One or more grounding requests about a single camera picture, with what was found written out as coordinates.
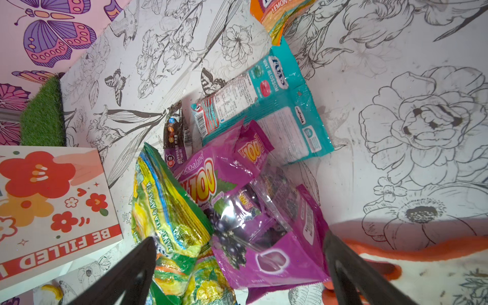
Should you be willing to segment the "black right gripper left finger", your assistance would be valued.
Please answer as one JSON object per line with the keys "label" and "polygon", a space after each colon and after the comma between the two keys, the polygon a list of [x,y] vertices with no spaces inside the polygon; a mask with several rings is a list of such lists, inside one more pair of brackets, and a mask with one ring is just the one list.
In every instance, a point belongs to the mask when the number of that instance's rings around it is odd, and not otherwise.
{"label": "black right gripper left finger", "polygon": [[148,237],[71,304],[145,304],[155,266],[155,240]]}

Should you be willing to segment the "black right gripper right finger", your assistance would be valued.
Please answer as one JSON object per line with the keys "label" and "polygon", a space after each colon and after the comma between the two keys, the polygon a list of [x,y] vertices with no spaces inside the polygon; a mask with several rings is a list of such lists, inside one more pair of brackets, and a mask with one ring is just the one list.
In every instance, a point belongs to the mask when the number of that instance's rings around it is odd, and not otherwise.
{"label": "black right gripper right finger", "polygon": [[332,232],[324,238],[323,251],[333,289],[323,292],[324,304],[414,304],[372,264]]}

